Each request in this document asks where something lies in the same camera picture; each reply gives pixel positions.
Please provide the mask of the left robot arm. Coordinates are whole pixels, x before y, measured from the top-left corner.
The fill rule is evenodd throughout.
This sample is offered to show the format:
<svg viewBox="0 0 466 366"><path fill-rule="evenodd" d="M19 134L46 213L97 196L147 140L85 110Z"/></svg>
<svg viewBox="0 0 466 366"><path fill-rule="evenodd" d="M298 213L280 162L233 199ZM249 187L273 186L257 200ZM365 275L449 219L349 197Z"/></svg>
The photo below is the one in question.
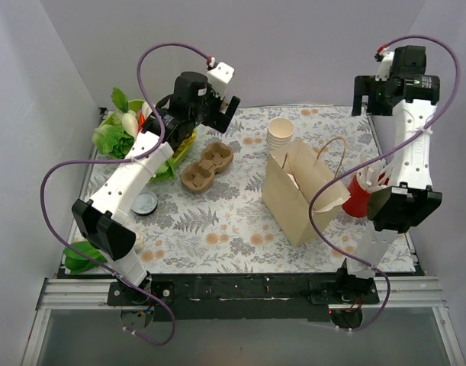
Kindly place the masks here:
<svg viewBox="0 0 466 366"><path fill-rule="evenodd" d="M136 235L124 221L139 193L158 168L172 157L200 124L225 133L240 99L224 101L234 69L226 63L206 74L183 72L172 94L156 104L137 134L127 158L87 201L77 200L72 213L82 236L106 258L109 267L125 283L131 303L144 304L151 294L148 273L133 246Z"/></svg>

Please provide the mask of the stack of white paper cups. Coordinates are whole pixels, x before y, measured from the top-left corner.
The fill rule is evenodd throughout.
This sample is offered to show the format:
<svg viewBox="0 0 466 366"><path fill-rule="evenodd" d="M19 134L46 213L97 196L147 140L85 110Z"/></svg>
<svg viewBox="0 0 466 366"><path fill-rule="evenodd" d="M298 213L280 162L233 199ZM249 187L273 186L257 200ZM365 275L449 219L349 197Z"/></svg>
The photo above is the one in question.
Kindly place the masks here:
<svg viewBox="0 0 466 366"><path fill-rule="evenodd" d="M288 145L294 135L294 124L291 120L277 117L268 124L266 143L270 150L280 149Z"/></svg>

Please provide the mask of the brown pulp cup carrier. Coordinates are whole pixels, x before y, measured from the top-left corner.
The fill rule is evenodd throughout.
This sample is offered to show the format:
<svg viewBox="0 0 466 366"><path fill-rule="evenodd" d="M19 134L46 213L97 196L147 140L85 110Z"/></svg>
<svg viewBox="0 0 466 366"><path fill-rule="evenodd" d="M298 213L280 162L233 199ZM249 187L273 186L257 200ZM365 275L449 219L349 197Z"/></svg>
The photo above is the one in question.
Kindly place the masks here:
<svg viewBox="0 0 466 366"><path fill-rule="evenodd" d="M222 142L210 143L201 153L201 159L189 164L181 175L181 183L191 192L208 190L215 175L223 172L233 161L233 149Z"/></svg>

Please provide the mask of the brown paper bag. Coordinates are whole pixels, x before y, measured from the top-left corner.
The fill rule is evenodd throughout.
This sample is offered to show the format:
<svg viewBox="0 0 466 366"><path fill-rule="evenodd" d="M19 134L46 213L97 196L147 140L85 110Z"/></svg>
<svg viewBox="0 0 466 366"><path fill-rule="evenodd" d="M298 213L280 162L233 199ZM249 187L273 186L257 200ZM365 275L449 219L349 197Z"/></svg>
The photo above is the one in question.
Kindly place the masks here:
<svg viewBox="0 0 466 366"><path fill-rule="evenodd" d="M303 140L293 140L268 155L262 200L294 248L318 237L310 218L323 231L350 198L338 181L309 208L313 196L335 178L323 160L325 150L325 146L315 149Z"/></svg>

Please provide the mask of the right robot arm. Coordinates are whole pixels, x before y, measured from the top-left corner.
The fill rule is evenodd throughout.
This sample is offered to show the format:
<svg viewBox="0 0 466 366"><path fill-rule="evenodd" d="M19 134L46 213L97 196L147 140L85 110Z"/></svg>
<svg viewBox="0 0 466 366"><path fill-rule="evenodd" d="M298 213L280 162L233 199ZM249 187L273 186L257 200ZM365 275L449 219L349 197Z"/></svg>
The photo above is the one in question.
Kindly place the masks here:
<svg viewBox="0 0 466 366"><path fill-rule="evenodd" d="M418 226L442 202L434 191L429 172L432 131L426 127L439 102L440 80L426 74L426 49L403 46L393 51L380 49L375 75L359 75L354 82L352 115L367 112L392 116L396 122L395 143L410 144L393 154L390 164L378 176L378 189L367 203L367 228L352 258L336 272L333 292L343 303L369 295L374 268L389 245L413 226Z"/></svg>

